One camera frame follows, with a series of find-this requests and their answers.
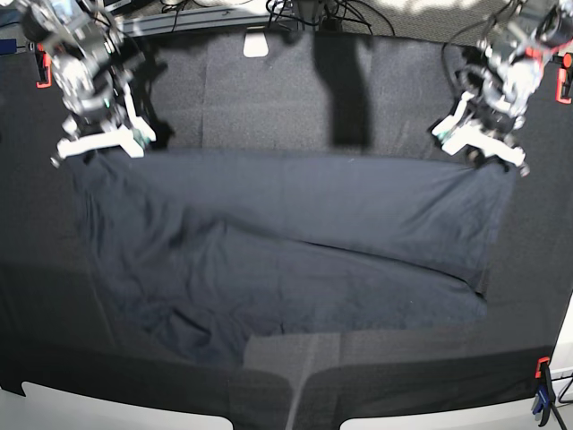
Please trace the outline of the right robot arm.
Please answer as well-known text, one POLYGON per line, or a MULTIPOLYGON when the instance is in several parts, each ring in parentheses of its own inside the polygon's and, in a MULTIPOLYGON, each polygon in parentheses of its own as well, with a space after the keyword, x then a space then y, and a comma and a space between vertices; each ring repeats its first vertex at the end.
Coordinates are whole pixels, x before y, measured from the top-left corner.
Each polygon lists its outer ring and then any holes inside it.
POLYGON ((130 82, 144 54, 105 8, 91 1, 15 1, 25 37, 40 44, 69 116, 72 139, 122 127, 145 139, 154 132, 137 115, 130 82))

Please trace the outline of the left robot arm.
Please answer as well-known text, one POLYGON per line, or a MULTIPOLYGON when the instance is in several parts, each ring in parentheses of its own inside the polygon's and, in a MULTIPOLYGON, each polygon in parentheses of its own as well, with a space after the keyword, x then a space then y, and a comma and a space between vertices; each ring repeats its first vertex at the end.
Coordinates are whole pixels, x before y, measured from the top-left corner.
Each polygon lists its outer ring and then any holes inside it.
POLYGON ((468 97, 458 125, 501 134, 519 128, 545 66, 571 41, 570 1, 512 1, 505 16, 493 15, 477 56, 455 72, 457 93, 468 97))

